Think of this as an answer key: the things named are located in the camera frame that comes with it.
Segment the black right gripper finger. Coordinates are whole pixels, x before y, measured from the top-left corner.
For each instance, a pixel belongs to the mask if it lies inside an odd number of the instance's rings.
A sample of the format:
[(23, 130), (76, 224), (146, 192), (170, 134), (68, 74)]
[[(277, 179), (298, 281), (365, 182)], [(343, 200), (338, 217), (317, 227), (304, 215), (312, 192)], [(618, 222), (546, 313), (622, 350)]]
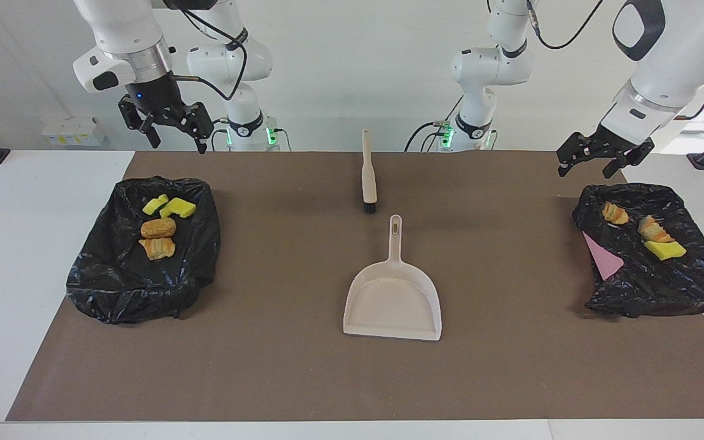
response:
[(160, 137), (156, 129), (153, 127), (153, 114), (149, 112), (146, 114), (145, 118), (140, 115), (139, 109), (135, 106), (134, 101), (131, 97), (122, 97), (119, 100), (118, 108), (120, 109), (121, 116), (126, 123), (126, 127), (132, 131), (138, 131), (144, 134), (151, 148), (157, 149), (160, 145)]
[(172, 120), (174, 128), (194, 140), (199, 154), (207, 152), (208, 140), (213, 133), (213, 125), (215, 124), (202, 102), (195, 102), (191, 105), (173, 103)]

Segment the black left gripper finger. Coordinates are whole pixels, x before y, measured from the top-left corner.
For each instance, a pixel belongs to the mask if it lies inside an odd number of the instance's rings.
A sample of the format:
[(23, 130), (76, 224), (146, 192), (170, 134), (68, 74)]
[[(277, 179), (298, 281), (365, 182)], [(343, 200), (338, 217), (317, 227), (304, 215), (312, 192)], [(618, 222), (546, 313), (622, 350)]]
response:
[(570, 134), (556, 150), (559, 177), (564, 178), (576, 165), (597, 158), (598, 147), (598, 139), (595, 134), (591, 136), (584, 136), (582, 133)]
[(604, 178), (612, 178), (615, 173), (628, 166), (637, 166), (654, 150), (655, 146), (653, 140), (648, 137), (638, 147), (625, 148), (622, 145), (606, 147), (605, 157), (611, 158), (611, 161), (603, 168)]

